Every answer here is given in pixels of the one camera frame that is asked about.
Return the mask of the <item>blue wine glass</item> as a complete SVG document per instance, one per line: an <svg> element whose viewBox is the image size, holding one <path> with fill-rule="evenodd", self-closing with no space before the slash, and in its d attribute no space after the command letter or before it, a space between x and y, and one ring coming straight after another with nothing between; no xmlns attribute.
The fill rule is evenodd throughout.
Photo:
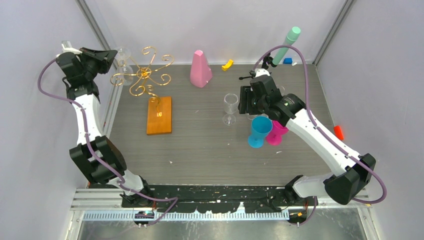
<svg viewBox="0 0 424 240"><path fill-rule="evenodd" d="M273 128L272 121L265 116L257 116L251 122L251 133L247 142L252 148L261 148L264 145L264 139Z"/></svg>

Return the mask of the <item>pink wine glass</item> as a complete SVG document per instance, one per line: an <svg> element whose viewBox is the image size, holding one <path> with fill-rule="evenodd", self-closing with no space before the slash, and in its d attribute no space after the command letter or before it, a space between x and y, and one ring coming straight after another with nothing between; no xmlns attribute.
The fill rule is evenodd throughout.
<svg viewBox="0 0 424 240"><path fill-rule="evenodd" d="M278 146L283 140L283 135L287 134L289 129L285 126L282 126L278 121L272 121L272 130L267 135L265 140L268 144L272 146Z"/></svg>

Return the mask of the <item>short ribbed clear glass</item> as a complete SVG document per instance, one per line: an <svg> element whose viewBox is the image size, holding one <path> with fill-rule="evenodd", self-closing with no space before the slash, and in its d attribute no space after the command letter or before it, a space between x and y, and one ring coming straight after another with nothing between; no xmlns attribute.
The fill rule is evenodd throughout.
<svg viewBox="0 0 424 240"><path fill-rule="evenodd" d="M248 120L252 121L253 119L259 116L261 116L261 114L252 114L252 115L248 114L246 117Z"/></svg>

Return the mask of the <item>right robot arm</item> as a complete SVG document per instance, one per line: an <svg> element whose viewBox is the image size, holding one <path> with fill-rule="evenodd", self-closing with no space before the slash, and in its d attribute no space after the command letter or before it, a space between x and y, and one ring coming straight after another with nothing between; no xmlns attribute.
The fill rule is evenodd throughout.
<svg viewBox="0 0 424 240"><path fill-rule="evenodd" d="M330 173L317 176L298 175L285 185L285 198L299 205L308 197L330 197L347 205L370 182L375 158L344 145L307 111L295 94L283 95L269 75L258 75L240 88L240 114L266 114L272 121L305 141L327 164Z"/></svg>

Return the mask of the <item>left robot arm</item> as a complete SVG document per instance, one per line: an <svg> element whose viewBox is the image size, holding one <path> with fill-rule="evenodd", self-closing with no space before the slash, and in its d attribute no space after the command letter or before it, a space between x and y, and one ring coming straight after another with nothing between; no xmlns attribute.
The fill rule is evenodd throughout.
<svg viewBox="0 0 424 240"><path fill-rule="evenodd" d="M64 73L66 101L76 113L78 138L70 158L91 184L122 189L124 203L148 207L153 193L145 179L127 169L124 156L102 132L99 120L100 92L94 79L109 72L117 50L92 50L62 45L55 62Z"/></svg>

